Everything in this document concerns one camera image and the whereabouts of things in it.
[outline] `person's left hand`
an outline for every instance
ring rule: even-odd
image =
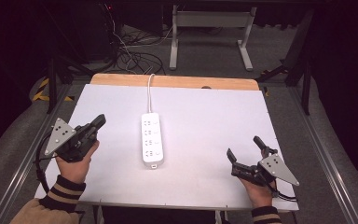
[[[83,158],[83,161],[66,162],[60,157],[56,157],[58,168],[61,176],[76,184],[83,184],[86,180],[86,175],[89,172],[91,155],[97,150],[100,142],[97,140],[89,149],[89,152]]]

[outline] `dark floor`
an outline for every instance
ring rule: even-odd
[[[241,29],[223,29],[210,35],[198,30],[183,31],[179,36],[175,71],[169,70],[171,42],[168,39],[159,45],[129,48],[129,51],[159,56],[165,72],[171,76],[255,78],[262,71],[280,65],[279,60],[284,58],[296,29],[282,31],[278,27],[254,26],[248,43],[253,72],[245,71],[237,48],[236,41],[242,32]],[[294,187],[299,211],[281,214],[283,222],[358,223],[358,173],[325,115],[316,84],[312,82],[311,85],[310,116],[307,117],[298,107],[301,83],[295,88],[287,88],[284,78],[285,75],[279,75],[260,84],[260,87],[268,88],[265,100],[282,154],[302,183],[300,187]],[[88,81],[89,78],[78,77],[73,85],[62,85],[60,90],[67,88],[68,92],[64,94],[78,99]],[[38,85],[35,83],[30,95],[34,95]],[[55,116],[68,120],[75,106],[76,102],[62,102]],[[34,167],[29,165],[31,161],[23,159],[29,157],[28,151],[41,126],[50,125],[47,109],[48,102],[35,101],[0,139],[0,202],[5,196],[0,205],[0,223],[8,223],[34,197],[38,186]],[[13,177],[18,178],[19,167],[28,168],[22,169],[23,182],[20,179],[14,184],[18,188],[13,188],[10,182]],[[87,211],[81,223],[93,223],[91,206],[81,204],[78,207]],[[228,219],[232,224],[252,222],[248,211],[228,212]]]

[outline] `gray carpet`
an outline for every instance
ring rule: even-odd
[[[248,42],[248,52],[254,72],[245,71],[237,48],[236,41],[241,39],[242,32],[241,29],[223,29],[217,35],[208,35],[198,30],[181,32],[178,64],[175,71],[169,70],[170,40],[156,46],[129,48],[129,50],[158,55],[164,62],[166,73],[172,76],[255,78],[262,71],[280,65],[279,60],[284,58],[296,29],[288,28],[282,31],[279,28],[254,26]],[[294,187],[300,210],[295,213],[281,214],[282,220],[289,224],[348,223],[312,144],[310,132],[301,111],[296,107],[296,99],[291,95],[293,89],[286,88],[282,83],[284,78],[285,75],[279,75],[260,85],[268,88],[269,96],[265,99],[282,154],[287,165],[301,183],[301,186]],[[87,81],[87,78],[78,77],[68,95],[74,95],[78,99]],[[301,91],[300,84],[294,88],[294,91]],[[38,85],[35,83],[30,95],[34,94]],[[63,102],[57,116],[69,119],[75,106],[76,102]],[[32,144],[46,116],[47,108],[48,102],[34,102],[2,136],[0,140],[0,200]],[[358,173],[353,168],[324,113],[314,82],[311,88],[310,113],[313,127],[334,161],[358,212]],[[33,167],[22,183],[21,190],[13,204],[7,209],[4,223],[8,223],[20,208],[34,197],[37,186]],[[81,223],[93,223],[90,205],[81,204],[78,210],[87,211]],[[228,218],[232,224],[252,223],[249,211],[228,212]]]

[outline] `hand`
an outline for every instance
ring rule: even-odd
[[[252,202],[253,208],[272,206],[272,194],[267,186],[258,186],[247,180],[239,178],[241,183],[245,186],[246,192],[249,195],[249,199]],[[275,188],[275,182],[271,182],[270,185]]]
[[[83,158],[83,161],[70,163],[64,161],[60,157],[56,157],[56,162],[58,164],[58,168],[60,169],[61,176],[76,184],[83,184],[90,168],[91,155],[95,152],[95,150],[97,150],[99,145],[100,142],[97,140],[89,149],[89,152]]]

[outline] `power outlet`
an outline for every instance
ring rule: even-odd
[[[147,167],[156,169],[164,162],[159,115],[142,115],[142,155]]]

